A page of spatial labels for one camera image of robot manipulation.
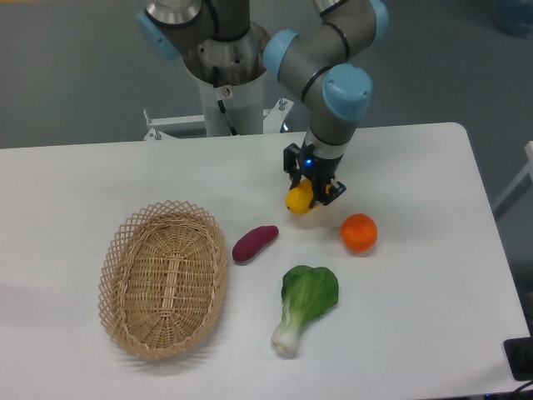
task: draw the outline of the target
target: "purple sweet potato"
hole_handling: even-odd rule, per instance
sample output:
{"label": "purple sweet potato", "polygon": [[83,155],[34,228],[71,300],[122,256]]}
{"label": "purple sweet potato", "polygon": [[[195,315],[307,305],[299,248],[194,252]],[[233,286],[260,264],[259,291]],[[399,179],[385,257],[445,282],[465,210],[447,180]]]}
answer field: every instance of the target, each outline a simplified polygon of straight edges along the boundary
{"label": "purple sweet potato", "polygon": [[273,225],[256,227],[241,237],[233,247],[233,259],[236,263],[252,260],[267,244],[271,243],[279,230]]}

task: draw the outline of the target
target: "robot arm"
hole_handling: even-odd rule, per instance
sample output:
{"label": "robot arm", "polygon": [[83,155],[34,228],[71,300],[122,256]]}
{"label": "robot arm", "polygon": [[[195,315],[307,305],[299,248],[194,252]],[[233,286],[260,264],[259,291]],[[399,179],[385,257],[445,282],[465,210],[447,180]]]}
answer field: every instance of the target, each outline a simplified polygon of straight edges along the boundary
{"label": "robot arm", "polygon": [[345,64],[385,34],[388,14],[380,0],[315,0],[323,24],[310,37],[281,31],[268,43],[266,69],[312,111],[301,147],[284,151],[284,170],[294,188],[306,177],[316,202],[338,198],[346,187],[335,171],[371,100],[372,82],[360,68]]}
{"label": "robot arm", "polygon": [[250,22],[249,0],[153,0],[137,15],[159,55],[183,54],[189,71],[202,81],[242,85],[265,67],[313,111],[303,144],[293,143],[283,155],[291,188],[302,177],[311,181],[310,207],[327,205],[346,190],[335,171],[372,95],[370,77],[346,62],[388,28],[381,0],[314,3],[323,22],[314,34],[304,39],[281,31],[268,44],[267,33]]}

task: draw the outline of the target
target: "fake vegetable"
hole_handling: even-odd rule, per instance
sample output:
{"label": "fake vegetable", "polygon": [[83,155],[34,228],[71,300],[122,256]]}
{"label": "fake vegetable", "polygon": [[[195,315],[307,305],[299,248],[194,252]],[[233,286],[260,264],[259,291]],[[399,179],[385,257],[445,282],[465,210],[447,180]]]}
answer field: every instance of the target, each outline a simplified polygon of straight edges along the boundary
{"label": "fake vegetable", "polygon": [[247,263],[252,260],[266,245],[271,243],[279,230],[271,225],[256,227],[241,237],[233,247],[232,256],[236,263]]}
{"label": "fake vegetable", "polygon": [[341,225],[341,238],[353,252],[365,252],[376,244],[376,223],[365,214],[351,215]]}
{"label": "fake vegetable", "polygon": [[298,186],[289,191],[285,205],[291,213],[302,215],[311,211],[309,204],[313,199],[313,187],[309,179],[302,179]]}
{"label": "fake vegetable", "polygon": [[339,282],[326,267],[298,265],[283,277],[281,322],[272,334],[274,348],[284,356],[298,349],[309,323],[322,317],[339,300]]}

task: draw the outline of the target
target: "blue joint cap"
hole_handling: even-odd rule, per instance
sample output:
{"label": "blue joint cap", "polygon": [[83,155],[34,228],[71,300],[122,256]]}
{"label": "blue joint cap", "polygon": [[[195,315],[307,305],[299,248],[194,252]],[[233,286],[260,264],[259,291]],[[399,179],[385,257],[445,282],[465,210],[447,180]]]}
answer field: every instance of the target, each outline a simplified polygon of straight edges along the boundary
{"label": "blue joint cap", "polygon": [[369,0],[374,7],[376,15],[376,35],[374,42],[383,38],[389,30],[389,12],[386,10],[385,4],[382,0]]}
{"label": "blue joint cap", "polygon": [[135,19],[142,35],[160,58],[170,61],[181,56],[179,50],[170,43],[144,12],[138,13]]}
{"label": "blue joint cap", "polygon": [[372,97],[372,80],[351,64],[339,64],[324,77],[322,94],[333,114],[344,121],[361,121]]}
{"label": "blue joint cap", "polygon": [[266,70],[271,73],[276,80],[280,80],[280,68],[283,64],[286,50],[291,45],[292,40],[298,36],[290,29],[276,33],[265,47],[263,53],[263,64]]}

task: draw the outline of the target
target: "yellow lemon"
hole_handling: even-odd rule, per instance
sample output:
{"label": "yellow lemon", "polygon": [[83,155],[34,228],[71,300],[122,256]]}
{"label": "yellow lemon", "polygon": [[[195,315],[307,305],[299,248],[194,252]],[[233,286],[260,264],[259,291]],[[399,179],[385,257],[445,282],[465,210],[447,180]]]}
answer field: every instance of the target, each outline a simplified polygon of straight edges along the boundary
{"label": "yellow lemon", "polygon": [[311,211],[309,204],[313,199],[313,188],[309,179],[302,180],[285,197],[286,207],[291,213],[302,215]]}

